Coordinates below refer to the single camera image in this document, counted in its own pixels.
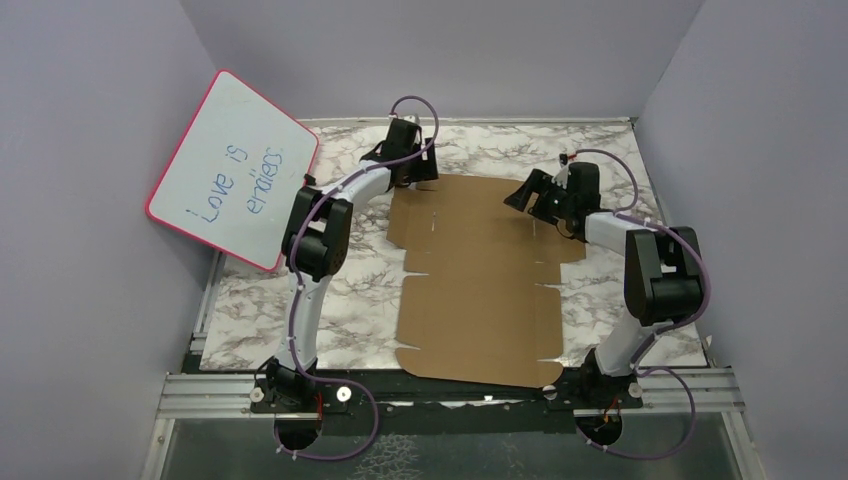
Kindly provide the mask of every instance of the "cardboard sheet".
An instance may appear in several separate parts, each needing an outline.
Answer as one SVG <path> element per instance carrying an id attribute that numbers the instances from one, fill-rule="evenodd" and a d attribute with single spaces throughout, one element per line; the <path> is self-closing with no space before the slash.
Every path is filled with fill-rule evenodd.
<path id="1" fill-rule="evenodd" d="M 421 377 L 542 387 L 562 373 L 560 263 L 582 243 L 503 204 L 521 182 L 442 175 L 395 191 L 388 239 L 406 249 L 400 366 Z"/>

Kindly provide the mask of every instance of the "white marble surface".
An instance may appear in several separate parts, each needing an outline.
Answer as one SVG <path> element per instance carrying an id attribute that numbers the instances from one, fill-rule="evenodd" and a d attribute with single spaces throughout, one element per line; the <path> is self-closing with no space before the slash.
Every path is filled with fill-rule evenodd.
<path id="1" fill-rule="evenodd" d="M 313 129 L 321 139 L 313 174 L 319 185 L 355 168 L 358 159 L 385 137 L 385 124 Z M 603 148 L 622 157 L 639 182 L 635 213 L 656 219 L 658 210 L 632 129 L 625 124 L 450 125 L 437 141 L 441 173 L 524 180 L 533 168 L 559 171 L 567 148 Z M 626 205 L 632 195 L 625 172 L 600 155 L 580 160 L 601 166 L 602 206 Z M 318 333 L 320 368 L 399 368 L 394 351 L 404 251 L 385 239 L 391 193 L 375 198 L 354 217 L 347 261 L 330 284 Z M 624 260 L 593 246 L 587 258 L 562 266 L 565 366 L 577 366 L 611 331 L 624 309 Z M 212 309 L 201 368 L 256 368 L 277 349 L 288 301 L 285 267 L 260 272 L 228 258 Z M 694 327 L 666 335 L 642 362 L 705 365 Z"/>

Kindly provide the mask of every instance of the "purple wall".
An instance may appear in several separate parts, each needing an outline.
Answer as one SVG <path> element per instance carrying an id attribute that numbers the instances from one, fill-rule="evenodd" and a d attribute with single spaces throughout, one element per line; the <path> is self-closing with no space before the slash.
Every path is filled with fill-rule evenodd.
<path id="1" fill-rule="evenodd" d="M 770 478 L 848 470 L 848 3 L 707 0 L 636 125 Z"/>
<path id="2" fill-rule="evenodd" d="M 210 252 L 143 203 L 214 69 L 174 0 L 0 1 L 0 478 L 136 478 Z"/>
<path id="3" fill-rule="evenodd" d="M 635 116 L 702 0 L 182 0 L 219 68 L 295 116 Z"/>

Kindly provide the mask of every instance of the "screw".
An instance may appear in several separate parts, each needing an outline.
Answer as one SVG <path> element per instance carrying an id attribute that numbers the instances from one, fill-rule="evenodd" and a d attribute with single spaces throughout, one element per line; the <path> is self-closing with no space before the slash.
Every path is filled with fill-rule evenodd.
<path id="1" fill-rule="evenodd" d="M 352 397 L 352 396 L 353 396 L 353 392 L 351 392 L 350 388 L 348 388 L 348 387 L 341 387 L 336 392 L 336 398 L 342 403 L 350 400 L 350 397 Z"/>
<path id="2" fill-rule="evenodd" d="M 642 398 L 642 386 L 633 382 L 629 387 L 627 387 L 627 393 L 629 393 L 633 398 Z"/>
<path id="3" fill-rule="evenodd" d="M 259 403 L 262 400 L 265 400 L 265 392 L 263 392 L 262 389 L 259 387 L 256 387 L 251 390 L 250 395 L 248 396 L 250 397 L 250 401 L 253 403 Z"/>
<path id="4" fill-rule="evenodd" d="M 553 385 L 545 385 L 544 387 L 542 387 L 542 395 L 547 400 L 556 399 L 556 387 L 554 387 Z"/>

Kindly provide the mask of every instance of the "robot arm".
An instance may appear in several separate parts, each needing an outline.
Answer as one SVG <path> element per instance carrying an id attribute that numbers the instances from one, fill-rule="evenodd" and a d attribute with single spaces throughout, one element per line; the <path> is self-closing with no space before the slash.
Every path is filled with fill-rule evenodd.
<path id="1" fill-rule="evenodd" d="M 360 170 L 369 166 L 389 162 L 410 155 L 421 149 L 421 145 L 430 143 L 423 139 L 421 127 L 414 121 L 393 119 L 386 140 L 380 142 L 373 150 L 360 160 Z M 431 147 L 426 155 L 411 162 L 374 168 L 365 173 L 357 171 L 343 177 L 336 183 L 325 186 L 320 190 L 303 187 L 295 198 L 282 250 L 286 255 L 286 266 L 289 267 L 288 281 L 292 293 L 298 288 L 298 279 L 291 273 L 289 252 L 293 239 L 316 202 L 331 190 L 336 193 L 322 206 L 314 222 L 323 224 L 323 229 L 310 225 L 307 229 L 297 253 L 297 267 L 303 274 L 303 290 L 294 316 L 294 340 L 298 359 L 306 370 L 314 368 L 317 360 L 316 337 L 318 321 L 324 296 L 329 288 L 330 280 L 341 268 L 347 256 L 350 227 L 353 213 L 362 209 L 372 198 L 388 192 L 395 186 L 407 186 L 413 182 L 434 180 L 438 178 L 436 168 L 435 148 Z M 288 332 L 288 322 L 291 317 L 291 302 L 287 305 L 284 331 Z M 290 350 L 290 342 L 283 338 L 274 360 L 269 363 L 267 373 L 269 379 L 279 378 L 279 384 L 292 385 L 296 378 L 295 365 Z M 291 397 L 302 397 L 299 392 L 292 392 Z"/>
<path id="2" fill-rule="evenodd" d="M 691 316 L 703 300 L 700 269 L 668 235 L 634 224 L 600 207 L 600 172 L 593 163 L 570 162 L 555 176 L 534 169 L 504 203 L 537 219 L 564 222 L 571 238 L 612 250 L 625 258 L 626 310 L 610 336 L 589 353 L 585 364 L 600 375 L 626 377 L 648 351 L 648 337 Z M 695 231 L 673 228 L 699 252 Z"/>

